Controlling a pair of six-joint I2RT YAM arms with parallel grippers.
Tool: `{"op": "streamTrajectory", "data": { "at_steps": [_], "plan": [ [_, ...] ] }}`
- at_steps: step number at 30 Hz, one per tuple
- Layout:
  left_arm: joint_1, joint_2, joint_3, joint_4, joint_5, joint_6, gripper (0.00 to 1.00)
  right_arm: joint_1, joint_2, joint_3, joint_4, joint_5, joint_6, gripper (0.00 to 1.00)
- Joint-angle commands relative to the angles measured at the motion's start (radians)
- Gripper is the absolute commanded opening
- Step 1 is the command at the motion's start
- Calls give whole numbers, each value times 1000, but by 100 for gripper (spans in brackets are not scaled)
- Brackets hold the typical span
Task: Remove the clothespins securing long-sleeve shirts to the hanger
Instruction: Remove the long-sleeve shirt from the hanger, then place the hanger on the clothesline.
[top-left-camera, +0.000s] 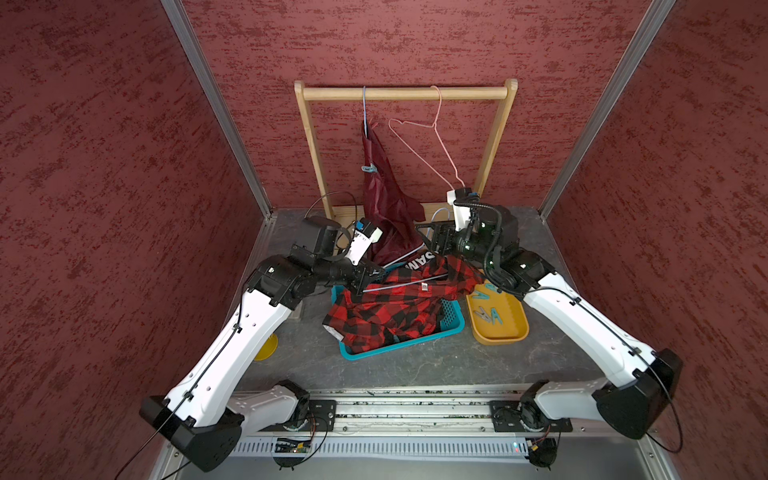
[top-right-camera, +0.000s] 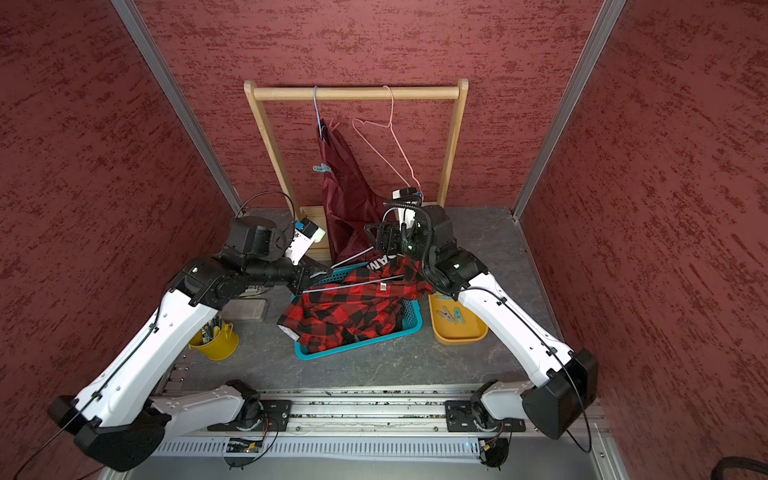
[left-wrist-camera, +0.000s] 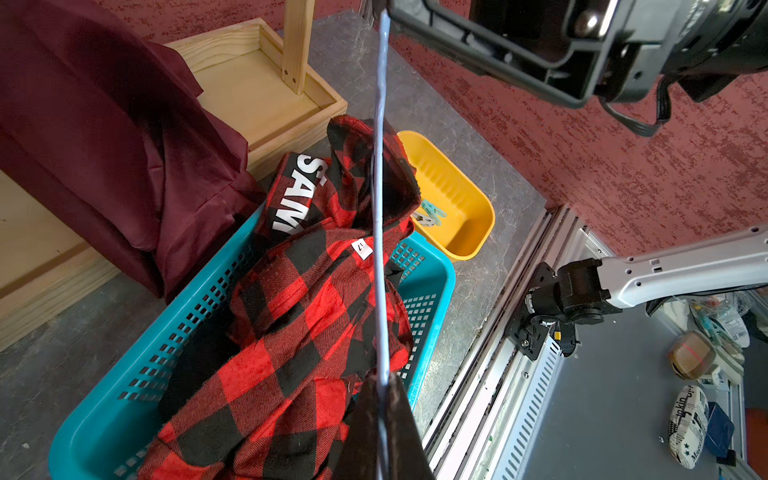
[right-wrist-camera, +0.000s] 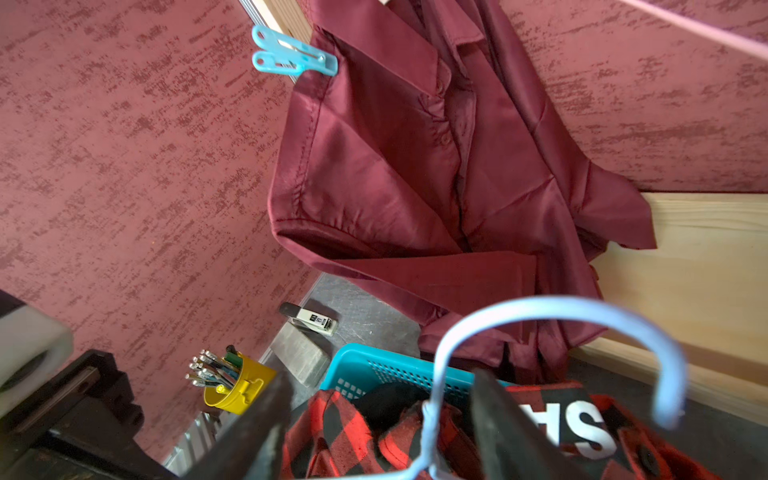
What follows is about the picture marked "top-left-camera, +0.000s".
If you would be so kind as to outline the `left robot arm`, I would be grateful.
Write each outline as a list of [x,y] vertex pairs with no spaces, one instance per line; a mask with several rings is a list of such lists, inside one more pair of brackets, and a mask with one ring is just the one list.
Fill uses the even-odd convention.
[[204,472],[218,467],[245,434],[310,425],[309,394],[291,381],[241,399],[232,394],[267,340],[317,287],[362,292],[382,277],[383,268],[365,257],[382,235],[367,219],[354,231],[322,216],[303,219],[290,251],[259,263],[206,353],[168,394],[144,399],[141,417]]

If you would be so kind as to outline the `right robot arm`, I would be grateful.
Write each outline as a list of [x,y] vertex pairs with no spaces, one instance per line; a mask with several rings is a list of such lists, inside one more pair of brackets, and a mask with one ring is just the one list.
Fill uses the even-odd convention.
[[634,440],[649,435],[674,396],[683,362],[624,331],[581,295],[549,259],[519,238],[506,208],[460,201],[455,219],[420,224],[428,250],[455,255],[482,271],[492,287],[544,316],[599,369],[576,382],[535,382],[519,401],[525,428],[543,432],[560,419],[601,421]]

